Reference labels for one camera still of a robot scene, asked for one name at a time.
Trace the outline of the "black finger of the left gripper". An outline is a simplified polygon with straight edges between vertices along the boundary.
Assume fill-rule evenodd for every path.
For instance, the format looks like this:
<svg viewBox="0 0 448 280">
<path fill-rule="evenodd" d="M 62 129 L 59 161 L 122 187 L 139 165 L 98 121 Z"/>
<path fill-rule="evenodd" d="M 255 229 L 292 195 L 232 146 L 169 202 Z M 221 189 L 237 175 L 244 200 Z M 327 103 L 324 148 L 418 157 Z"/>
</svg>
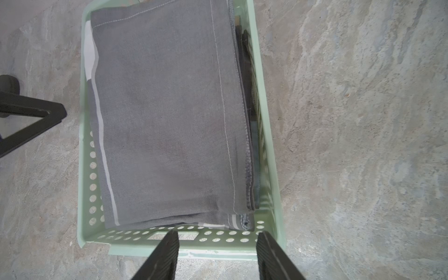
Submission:
<svg viewBox="0 0 448 280">
<path fill-rule="evenodd" d="M 60 103 L 21 96 L 18 79 L 11 75 L 1 75 L 1 117 L 10 115 L 36 117 L 40 120 L 1 138 L 1 157 L 61 123 L 67 117 L 67 111 Z"/>
</svg>

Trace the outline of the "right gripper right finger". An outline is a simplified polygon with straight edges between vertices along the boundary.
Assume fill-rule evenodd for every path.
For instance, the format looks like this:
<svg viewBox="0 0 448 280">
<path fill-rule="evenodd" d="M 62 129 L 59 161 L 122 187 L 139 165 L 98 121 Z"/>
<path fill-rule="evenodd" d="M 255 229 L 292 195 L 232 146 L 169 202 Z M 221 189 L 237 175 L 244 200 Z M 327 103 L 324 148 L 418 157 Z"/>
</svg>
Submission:
<svg viewBox="0 0 448 280">
<path fill-rule="evenodd" d="M 305 280 L 269 232 L 259 233 L 256 251 L 261 280 Z"/>
</svg>

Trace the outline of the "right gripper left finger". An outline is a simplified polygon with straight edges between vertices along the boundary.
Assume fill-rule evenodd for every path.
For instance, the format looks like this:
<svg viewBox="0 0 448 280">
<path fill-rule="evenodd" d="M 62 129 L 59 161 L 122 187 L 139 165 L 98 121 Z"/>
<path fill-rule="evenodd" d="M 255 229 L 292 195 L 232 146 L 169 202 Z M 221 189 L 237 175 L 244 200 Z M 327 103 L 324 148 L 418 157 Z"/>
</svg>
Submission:
<svg viewBox="0 0 448 280">
<path fill-rule="evenodd" d="M 174 280 L 179 247 L 178 232 L 169 231 L 132 280 Z"/>
</svg>

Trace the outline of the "mint green plastic basket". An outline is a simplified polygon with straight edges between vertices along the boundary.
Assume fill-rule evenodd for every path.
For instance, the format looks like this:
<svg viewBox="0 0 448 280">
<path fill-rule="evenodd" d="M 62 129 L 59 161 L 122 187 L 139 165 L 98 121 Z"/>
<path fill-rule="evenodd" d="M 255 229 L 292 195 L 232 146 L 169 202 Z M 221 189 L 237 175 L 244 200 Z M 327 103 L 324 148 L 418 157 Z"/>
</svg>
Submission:
<svg viewBox="0 0 448 280">
<path fill-rule="evenodd" d="M 285 226 L 278 185 L 266 87 L 263 77 L 258 28 L 253 1 L 235 1 L 234 14 L 248 31 L 252 61 L 253 99 L 259 126 L 260 207 L 254 214 L 252 232 L 220 230 L 212 227 L 180 225 L 178 256 L 181 259 L 257 260 L 256 243 L 260 232 L 269 232 L 280 247 L 286 246 Z M 148 257 L 168 232 L 168 227 L 122 231 L 106 229 L 103 204 L 96 172 L 96 153 L 91 133 L 85 73 L 80 75 L 78 243 L 108 246 L 113 256 Z"/>
</svg>

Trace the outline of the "plain grey pillowcase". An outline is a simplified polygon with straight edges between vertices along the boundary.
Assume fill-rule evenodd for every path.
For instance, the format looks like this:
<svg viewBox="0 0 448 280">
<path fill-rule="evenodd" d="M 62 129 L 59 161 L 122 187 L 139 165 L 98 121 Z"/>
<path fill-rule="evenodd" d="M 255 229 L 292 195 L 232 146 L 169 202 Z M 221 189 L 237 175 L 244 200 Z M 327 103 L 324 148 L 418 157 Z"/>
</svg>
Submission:
<svg viewBox="0 0 448 280">
<path fill-rule="evenodd" d="M 85 23 L 107 229 L 254 229 L 253 155 L 232 1 L 148 1 Z"/>
</svg>

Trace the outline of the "dark grey checked pillowcase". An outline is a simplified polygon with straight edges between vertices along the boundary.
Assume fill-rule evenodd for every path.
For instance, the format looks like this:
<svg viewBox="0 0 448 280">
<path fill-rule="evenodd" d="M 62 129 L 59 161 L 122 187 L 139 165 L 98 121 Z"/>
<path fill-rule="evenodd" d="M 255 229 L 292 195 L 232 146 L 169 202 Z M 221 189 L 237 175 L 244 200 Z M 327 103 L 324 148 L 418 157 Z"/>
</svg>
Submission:
<svg viewBox="0 0 448 280">
<path fill-rule="evenodd" d="M 250 48 L 249 48 L 249 33 L 247 30 L 243 30 L 243 28 L 240 25 L 235 27 L 235 32 L 238 46 L 240 74 L 243 84 L 243 91 L 245 94 L 245 103 L 251 132 L 253 166 L 254 166 L 254 175 L 253 175 L 254 206 L 255 209 L 259 209 L 260 207 L 259 129 L 256 120 L 256 110 L 253 100 L 253 85 L 252 85 L 253 74 L 252 74 L 252 59 L 250 57 Z"/>
</svg>

